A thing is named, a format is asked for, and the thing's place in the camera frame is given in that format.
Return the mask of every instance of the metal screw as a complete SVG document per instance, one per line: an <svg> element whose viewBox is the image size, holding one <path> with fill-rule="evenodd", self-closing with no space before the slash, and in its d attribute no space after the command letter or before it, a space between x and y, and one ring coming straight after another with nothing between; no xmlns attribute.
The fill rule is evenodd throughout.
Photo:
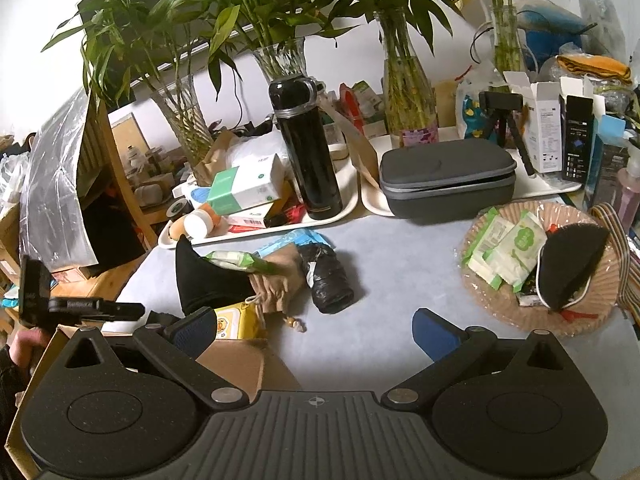
<svg viewBox="0 0 640 480"><path fill-rule="evenodd" d="M220 404L231 404L242 399L242 391L237 388L218 388L213 390L211 398Z"/></svg>
<svg viewBox="0 0 640 480"><path fill-rule="evenodd" d="M408 388L395 388L386 394L386 396L395 404L411 404L418 400L418 393Z"/></svg>

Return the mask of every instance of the thermos handle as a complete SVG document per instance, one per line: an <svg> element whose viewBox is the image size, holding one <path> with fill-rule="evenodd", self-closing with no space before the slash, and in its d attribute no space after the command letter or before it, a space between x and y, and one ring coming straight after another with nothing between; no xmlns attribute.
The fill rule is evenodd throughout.
<svg viewBox="0 0 640 480"><path fill-rule="evenodd" d="M304 82L306 87L309 88L309 101L293 108L274 110L273 113L278 119L290 119L302 115L318 105L318 88L316 87L316 83L309 77L300 78L300 81Z"/></svg>

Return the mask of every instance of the thermos lid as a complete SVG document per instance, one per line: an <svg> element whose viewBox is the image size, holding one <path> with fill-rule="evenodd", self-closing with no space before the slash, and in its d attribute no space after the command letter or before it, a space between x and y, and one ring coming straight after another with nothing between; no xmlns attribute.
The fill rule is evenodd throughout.
<svg viewBox="0 0 640 480"><path fill-rule="evenodd" d="M289 119L316 107L318 89L311 78L295 74L271 82L269 98L276 117Z"/></svg>

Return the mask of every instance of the pink bottle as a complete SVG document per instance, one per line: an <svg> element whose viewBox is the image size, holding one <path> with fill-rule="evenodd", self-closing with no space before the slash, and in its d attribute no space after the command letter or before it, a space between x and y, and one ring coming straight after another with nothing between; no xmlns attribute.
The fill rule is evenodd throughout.
<svg viewBox="0 0 640 480"><path fill-rule="evenodd" d="M629 161L626 168L618 172L618 186L613 197L613 207L618 213L625 233L634 223L640 205L640 149L635 143L629 145Z"/></svg>

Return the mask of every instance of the black plastic bag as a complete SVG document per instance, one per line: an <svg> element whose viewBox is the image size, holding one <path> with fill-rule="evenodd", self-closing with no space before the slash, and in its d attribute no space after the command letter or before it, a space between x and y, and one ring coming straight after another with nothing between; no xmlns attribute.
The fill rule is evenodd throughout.
<svg viewBox="0 0 640 480"><path fill-rule="evenodd" d="M298 247L314 305L323 314L336 314L353 303L354 292L335 251L325 244Z"/></svg>

